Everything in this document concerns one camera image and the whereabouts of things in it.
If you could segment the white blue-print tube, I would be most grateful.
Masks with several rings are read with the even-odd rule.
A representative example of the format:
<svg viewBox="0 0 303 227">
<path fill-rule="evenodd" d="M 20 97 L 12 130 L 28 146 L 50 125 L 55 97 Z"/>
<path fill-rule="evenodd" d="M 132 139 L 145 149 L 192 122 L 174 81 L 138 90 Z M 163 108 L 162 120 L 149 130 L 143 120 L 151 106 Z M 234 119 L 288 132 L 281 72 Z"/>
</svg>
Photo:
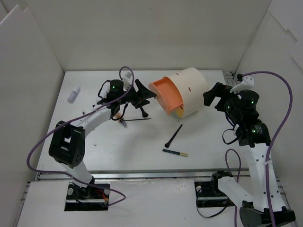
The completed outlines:
<svg viewBox="0 0 303 227">
<path fill-rule="evenodd" d="M 130 72 L 124 74 L 124 76 L 122 77 L 122 82 L 125 90 L 128 90 L 132 86 L 132 81 L 133 81 L 133 76 Z"/>
</svg>

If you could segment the orange drawer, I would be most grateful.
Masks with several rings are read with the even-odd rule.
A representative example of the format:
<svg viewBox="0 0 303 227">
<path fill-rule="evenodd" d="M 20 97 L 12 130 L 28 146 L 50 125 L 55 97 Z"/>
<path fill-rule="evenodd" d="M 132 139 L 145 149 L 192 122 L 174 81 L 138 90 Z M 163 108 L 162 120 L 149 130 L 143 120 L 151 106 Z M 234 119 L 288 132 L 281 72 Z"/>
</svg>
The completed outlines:
<svg viewBox="0 0 303 227">
<path fill-rule="evenodd" d="M 178 107 L 183 108 L 183 99 L 176 85 L 168 77 L 152 82 L 148 85 L 150 91 L 155 93 L 156 99 L 168 116 Z"/>
</svg>

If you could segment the cream round drawer organizer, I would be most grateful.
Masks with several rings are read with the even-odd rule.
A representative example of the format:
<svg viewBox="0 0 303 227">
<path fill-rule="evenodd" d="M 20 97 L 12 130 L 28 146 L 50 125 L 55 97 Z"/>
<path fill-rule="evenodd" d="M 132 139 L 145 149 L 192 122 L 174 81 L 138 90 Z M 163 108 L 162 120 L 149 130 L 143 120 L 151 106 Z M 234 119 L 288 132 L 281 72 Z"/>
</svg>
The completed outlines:
<svg viewBox="0 0 303 227">
<path fill-rule="evenodd" d="M 187 68 L 166 77 L 176 85 L 183 99 L 184 114 L 182 118 L 204 106 L 203 93 L 209 90 L 209 86 L 203 74 L 196 68 Z"/>
</svg>

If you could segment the yellow drawer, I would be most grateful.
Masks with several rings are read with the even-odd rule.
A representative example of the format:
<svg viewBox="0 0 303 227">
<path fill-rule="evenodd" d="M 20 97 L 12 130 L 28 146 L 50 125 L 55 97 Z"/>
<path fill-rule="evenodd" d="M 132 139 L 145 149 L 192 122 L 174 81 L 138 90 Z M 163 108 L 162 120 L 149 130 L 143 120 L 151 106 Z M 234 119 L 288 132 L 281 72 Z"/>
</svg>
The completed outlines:
<svg viewBox="0 0 303 227">
<path fill-rule="evenodd" d="M 181 119 L 183 117 L 184 110 L 182 107 L 178 107 L 170 112 L 170 115 L 175 119 Z"/>
</svg>

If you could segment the small white lilac tube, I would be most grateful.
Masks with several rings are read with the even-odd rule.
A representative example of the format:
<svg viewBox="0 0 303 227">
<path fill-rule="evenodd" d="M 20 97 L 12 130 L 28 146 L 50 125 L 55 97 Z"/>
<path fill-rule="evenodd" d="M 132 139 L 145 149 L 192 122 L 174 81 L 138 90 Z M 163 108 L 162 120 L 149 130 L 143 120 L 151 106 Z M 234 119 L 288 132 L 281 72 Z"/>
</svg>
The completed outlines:
<svg viewBox="0 0 303 227">
<path fill-rule="evenodd" d="M 68 97 L 68 99 L 67 99 L 68 103 L 73 103 L 73 102 L 75 101 L 75 99 L 76 99 L 76 97 L 77 97 L 79 91 L 80 91 L 80 87 L 77 86 L 77 87 L 71 92 L 71 94 L 69 95 L 69 97 Z"/>
</svg>

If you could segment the dark green gold pencil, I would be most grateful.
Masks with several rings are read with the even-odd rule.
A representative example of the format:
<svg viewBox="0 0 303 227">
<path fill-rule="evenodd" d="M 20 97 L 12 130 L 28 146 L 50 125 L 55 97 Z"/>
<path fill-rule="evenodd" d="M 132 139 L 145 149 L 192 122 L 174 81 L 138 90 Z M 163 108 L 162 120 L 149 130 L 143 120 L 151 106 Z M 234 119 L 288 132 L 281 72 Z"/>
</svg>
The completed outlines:
<svg viewBox="0 0 303 227">
<path fill-rule="evenodd" d="M 173 155 L 178 155 L 178 156 L 183 156 L 183 157 L 187 157 L 188 154 L 186 153 L 182 153 L 182 152 L 177 152 L 177 151 L 173 151 L 173 150 L 169 150 L 169 149 L 163 149 L 162 150 L 165 153 L 169 153 L 169 154 L 173 154 Z"/>
</svg>

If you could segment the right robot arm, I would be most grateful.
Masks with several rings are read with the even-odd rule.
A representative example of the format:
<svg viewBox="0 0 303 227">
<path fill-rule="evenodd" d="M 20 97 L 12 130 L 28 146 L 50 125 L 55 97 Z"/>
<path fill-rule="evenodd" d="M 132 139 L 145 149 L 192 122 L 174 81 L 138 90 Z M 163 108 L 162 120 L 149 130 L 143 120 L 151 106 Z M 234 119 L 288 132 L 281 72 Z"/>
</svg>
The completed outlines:
<svg viewBox="0 0 303 227">
<path fill-rule="evenodd" d="M 239 146 L 244 147 L 253 194 L 249 194 L 227 172 L 215 173 L 209 183 L 215 195 L 224 193 L 239 208 L 245 227 L 282 227 L 296 220 L 281 197 L 272 159 L 267 151 L 271 144 L 267 126 L 259 119 L 256 104 L 259 95 L 252 90 L 232 92 L 232 87 L 217 82 L 203 94 L 204 105 L 209 106 L 218 97 L 217 111 L 225 113 L 231 122 Z"/>
</svg>

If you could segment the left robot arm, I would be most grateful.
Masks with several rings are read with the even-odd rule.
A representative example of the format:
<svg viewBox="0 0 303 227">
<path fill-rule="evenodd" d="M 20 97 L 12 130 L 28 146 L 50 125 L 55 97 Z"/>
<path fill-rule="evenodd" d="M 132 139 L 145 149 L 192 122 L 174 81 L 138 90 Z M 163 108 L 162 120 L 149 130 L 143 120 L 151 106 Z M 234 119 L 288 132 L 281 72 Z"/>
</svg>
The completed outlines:
<svg viewBox="0 0 303 227">
<path fill-rule="evenodd" d="M 78 194 L 87 199 L 93 196 L 95 187 L 94 178 L 88 172 L 83 158 L 85 155 L 85 139 L 102 123 L 111 120 L 120 110 L 120 105 L 127 107 L 131 104 L 136 109 L 149 104 L 149 98 L 156 94 L 147 89 L 138 79 L 135 80 L 137 90 L 131 87 L 126 80 L 107 80 L 98 92 L 100 100 L 97 105 L 110 103 L 99 110 L 94 109 L 92 114 L 75 124 L 64 125 L 64 121 L 57 123 L 60 129 L 54 132 L 49 147 L 49 156 L 60 163 L 73 177 L 78 186 Z"/>
</svg>

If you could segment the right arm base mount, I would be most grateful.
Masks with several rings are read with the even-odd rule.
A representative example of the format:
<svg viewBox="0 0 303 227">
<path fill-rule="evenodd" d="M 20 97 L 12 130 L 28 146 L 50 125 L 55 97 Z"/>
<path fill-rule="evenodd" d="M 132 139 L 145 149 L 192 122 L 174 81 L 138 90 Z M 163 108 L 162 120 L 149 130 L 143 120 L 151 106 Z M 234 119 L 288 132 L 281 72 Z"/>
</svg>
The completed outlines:
<svg viewBox="0 0 303 227">
<path fill-rule="evenodd" d="M 196 206 L 198 208 L 227 208 L 236 206 L 227 194 L 219 190 L 218 180 L 222 177 L 233 177 L 231 172 L 217 171 L 207 181 L 195 181 Z"/>
</svg>

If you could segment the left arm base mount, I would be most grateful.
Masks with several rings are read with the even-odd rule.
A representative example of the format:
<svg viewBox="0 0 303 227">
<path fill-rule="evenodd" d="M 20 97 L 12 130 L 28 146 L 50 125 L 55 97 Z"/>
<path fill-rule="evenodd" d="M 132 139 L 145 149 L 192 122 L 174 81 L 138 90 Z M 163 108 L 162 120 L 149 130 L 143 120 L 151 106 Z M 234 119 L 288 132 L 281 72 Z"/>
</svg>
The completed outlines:
<svg viewBox="0 0 303 227">
<path fill-rule="evenodd" d="M 69 183 L 64 211 L 105 211 L 109 204 L 109 184 L 100 184 L 106 189 L 87 186 L 79 187 Z"/>
</svg>

